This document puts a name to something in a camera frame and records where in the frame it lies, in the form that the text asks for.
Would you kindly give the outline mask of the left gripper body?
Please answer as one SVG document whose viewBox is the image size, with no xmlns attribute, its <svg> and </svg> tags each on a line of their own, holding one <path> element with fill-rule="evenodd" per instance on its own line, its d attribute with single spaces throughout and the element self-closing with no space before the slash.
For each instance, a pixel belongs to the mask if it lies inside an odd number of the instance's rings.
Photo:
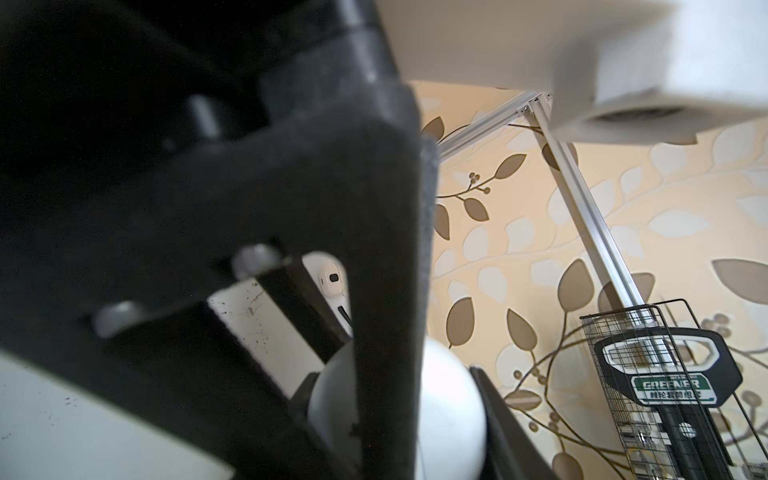
<svg viewBox="0 0 768 480">
<path fill-rule="evenodd" d="M 370 1 L 5 1 L 5 252 L 380 251 L 384 82 L 276 98 L 256 76 L 338 40 L 384 44 Z"/>
</svg>

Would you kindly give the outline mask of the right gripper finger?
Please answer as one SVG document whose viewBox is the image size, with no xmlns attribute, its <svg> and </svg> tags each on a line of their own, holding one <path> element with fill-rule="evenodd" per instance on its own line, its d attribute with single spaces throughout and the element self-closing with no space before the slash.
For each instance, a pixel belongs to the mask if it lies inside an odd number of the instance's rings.
<svg viewBox="0 0 768 480">
<path fill-rule="evenodd" d="M 469 369 L 483 401 L 487 420 L 486 458 L 481 479 L 556 480 L 557 476 L 515 419 L 486 372 Z"/>
</svg>

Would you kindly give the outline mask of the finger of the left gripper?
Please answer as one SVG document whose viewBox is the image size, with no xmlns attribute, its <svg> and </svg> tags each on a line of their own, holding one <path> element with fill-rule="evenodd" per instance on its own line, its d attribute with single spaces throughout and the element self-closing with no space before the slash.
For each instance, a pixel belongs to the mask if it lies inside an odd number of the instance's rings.
<svg viewBox="0 0 768 480">
<path fill-rule="evenodd" d="M 254 478 L 338 478 L 207 304 L 237 273 L 336 256 L 351 290 L 361 475 L 416 472 L 435 147 L 380 35 L 267 71 L 272 124 L 49 213 L 1 213 L 1 346 Z"/>
</svg>

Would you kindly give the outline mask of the white round earbud case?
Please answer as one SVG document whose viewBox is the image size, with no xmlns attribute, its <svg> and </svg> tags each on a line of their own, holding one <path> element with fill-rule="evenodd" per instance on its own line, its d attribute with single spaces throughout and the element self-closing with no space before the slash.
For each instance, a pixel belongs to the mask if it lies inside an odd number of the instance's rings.
<svg viewBox="0 0 768 480">
<path fill-rule="evenodd" d="M 418 479 L 478 479 L 487 449 L 487 416 L 469 370 L 446 346 L 427 337 L 421 371 Z M 320 372 L 307 407 L 310 425 L 341 463 L 357 470 L 353 347 L 343 347 Z"/>
</svg>

